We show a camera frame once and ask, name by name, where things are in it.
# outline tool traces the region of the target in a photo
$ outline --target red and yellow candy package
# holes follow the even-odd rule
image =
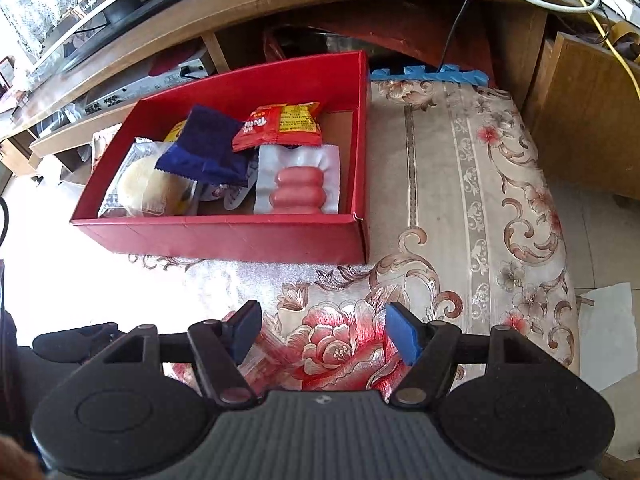
[[[241,152],[261,144],[321,146],[322,132],[316,123],[319,113],[318,102],[261,106],[234,137],[233,149]]]

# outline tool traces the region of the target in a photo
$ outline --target red box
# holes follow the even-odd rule
[[[366,263],[368,75],[363,52],[323,54],[243,68],[142,99],[95,168],[71,223],[117,253],[248,262]],[[325,142],[340,145],[338,214],[97,218],[107,188],[134,138],[163,140],[194,104],[244,121],[260,105],[310,101],[322,104],[321,122],[322,117],[327,124],[351,121],[350,135],[348,123],[342,130],[328,127],[323,132]]]

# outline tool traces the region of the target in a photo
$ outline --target blue snack wrapper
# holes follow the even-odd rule
[[[234,153],[232,149],[242,124],[222,112],[195,105],[178,139],[158,159],[156,170],[214,186],[246,187],[254,150]]]

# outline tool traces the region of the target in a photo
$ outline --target yellow cable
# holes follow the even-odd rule
[[[582,4],[583,7],[587,6],[587,2],[585,2],[584,0],[580,0],[580,3]],[[606,38],[607,34],[602,28],[602,25],[600,25],[600,22],[598,21],[598,19],[593,15],[592,12],[589,13],[589,16],[593,20],[593,23],[595,23],[596,28],[598,29],[602,37]],[[633,82],[634,87],[636,88],[636,93],[638,94],[638,100],[640,100],[640,86],[638,86],[638,81],[636,81],[636,76],[634,76],[634,73],[631,72],[631,69],[629,68],[628,63],[625,61],[625,59],[622,56],[620,56],[620,53],[613,47],[613,45],[611,44],[608,38],[605,40],[605,43],[609,47],[609,50],[611,51],[611,53],[620,62],[620,65],[622,65],[622,68],[624,68],[626,70],[626,73],[629,74],[629,77],[631,78],[631,81]]]

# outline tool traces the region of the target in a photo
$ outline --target pink sausage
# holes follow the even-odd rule
[[[309,214],[320,214],[322,213],[321,209],[318,207],[310,207],[306,205],[295,205],[291,207],[274,207],[273,214],[298,214],[298,215],[309,215]]]
[[[314,166],[292,166],[280,170],[276,175],[276,183],[284,186],[318,186],[324,184],[324,173]]]
[[[309,206],[320,208],[326,201],[324,189],[318,186],[281,187],[269,195],[274,208]]]

